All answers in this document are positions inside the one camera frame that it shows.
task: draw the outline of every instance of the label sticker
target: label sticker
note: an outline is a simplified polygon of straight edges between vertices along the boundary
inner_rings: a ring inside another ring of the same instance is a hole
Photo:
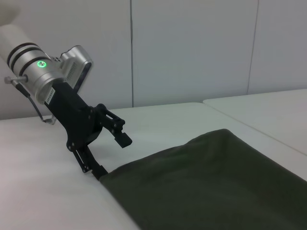
[[[55,92],[56,92],[56,91],[51,87],[51,89],[50,89],[50,91],[49,91],[49,93],[48,93],[48,97],[47,97],[47,99],[46,99],[46,103],[47,103],[47,104],[49,104],[49,103],[51,102],[51,99],[52,99],[52,97],[53,97],[53,95],[54,95]]]

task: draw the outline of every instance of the white cylinder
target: white cylinder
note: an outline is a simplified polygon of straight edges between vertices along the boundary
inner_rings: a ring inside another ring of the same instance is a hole
[[[7,62],[10,52],[23,43],[32,43],[22,29],[16,25],[0,26],[0,57]]]

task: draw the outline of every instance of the white wall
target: white wall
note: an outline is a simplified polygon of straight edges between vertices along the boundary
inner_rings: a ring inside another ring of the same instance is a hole
[[[134,105],[247,93],[257,0],[132,0]]]
[[[307,88],[307,1],[260,0],[249,94]]]
[[[21,10],[14,24],[50,56],[82,45],[94,68],[80,91],[89,105],[132,106],[129,0],[0,0]],[[36,116],[31,104],[3,77],[12,74],[0,60],[0,119]],[[45,106],[40,107],[45,114]]]

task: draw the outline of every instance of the dark green cloth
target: dark green cloth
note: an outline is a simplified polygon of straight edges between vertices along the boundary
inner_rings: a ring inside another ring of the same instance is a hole
[[[307,183],[228,130],[100,182],[142,230],[307,230]]]

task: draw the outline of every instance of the vent grille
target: vent grille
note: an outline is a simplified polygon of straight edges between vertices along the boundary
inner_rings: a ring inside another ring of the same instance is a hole
[[[76,63],[74,62],[74,63],[72,64],[72,66],[71,66],[71,69],[69,70],[69,72],[68,72],[68,74],[67,74],[66,81],[69,82],[69,81],[71,80],[71,78],[72,78],[72,76],[73,76],[75,70],[76,70]]]

